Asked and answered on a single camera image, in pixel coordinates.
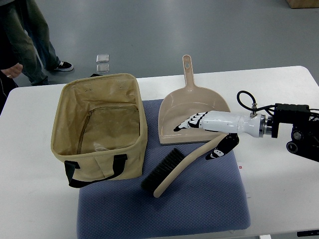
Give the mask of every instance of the hand brush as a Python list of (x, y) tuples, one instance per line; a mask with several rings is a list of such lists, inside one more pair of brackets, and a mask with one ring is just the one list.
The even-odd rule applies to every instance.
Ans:
[(188, 165), (190, 165), (198, 157), (215, 148), (226, 135), (227, 134), (222, 133), (220, 136), (194, 150), (186, 157), (184, 157), (184, 155), (175, 148), (142, 181), (141, 187), (145, 190), (151, 191), (154, 197), (160, 197), (166, 188)]

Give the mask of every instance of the black sneaker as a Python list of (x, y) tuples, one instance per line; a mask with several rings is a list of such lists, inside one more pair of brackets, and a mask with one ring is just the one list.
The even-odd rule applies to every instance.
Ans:
[(73, 65), (66, 62), (66, 61), (60, 61), (58, 66), (54, 69), (54, 71), (72, 71)]

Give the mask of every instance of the beige fabric basket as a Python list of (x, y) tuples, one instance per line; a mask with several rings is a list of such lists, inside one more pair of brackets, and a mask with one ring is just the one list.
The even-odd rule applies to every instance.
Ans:
[(60, 96), (51, 150), (71, 187), (141, 176), (147, 123), (137, 80), (130, 74), (67, 84)]

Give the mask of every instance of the basket handle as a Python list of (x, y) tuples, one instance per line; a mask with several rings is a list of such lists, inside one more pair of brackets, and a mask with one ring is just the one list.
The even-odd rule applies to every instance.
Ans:
[(80, 167), (78, 162), (64, 161), (65, 173), (66, 173), (66, 176), (69, 180), (69, 186), (72, 188), (82, 188), (82, 187), (87, 186), (87, 185), (92, 184), (92, 183), (115, 178), (115, 177), (119, 176), (121, 173), (123, 173), (124, 167), (125, 167), (125, 162), (127, 159), (128, 159), (128, 157), (126, 154), (114, 155), (114, 160), (113, 160), (114, 174), (105, 178), (105, 179), (95, 180), (95, 181), (91, 181), (91, 182), (84, 182), (84, 181), (79, 181), (79, 180), (73, 179), (75, 169), (80, 169), (81, 167)]

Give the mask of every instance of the dustpan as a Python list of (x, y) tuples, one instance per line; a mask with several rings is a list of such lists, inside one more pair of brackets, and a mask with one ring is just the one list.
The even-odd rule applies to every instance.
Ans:
[(226, 101), (217, 92), (195, 85), (191, 57), (189, 55), (183, 56), (183, 66), (185, 87), (167, 95), (159, 108), (158, 126), (161, 144), (210, 141), (221, 135), (221, 133), (196, 128), (178, 132), (173, 130), (191, 115), (199, 112), (230, 112)]

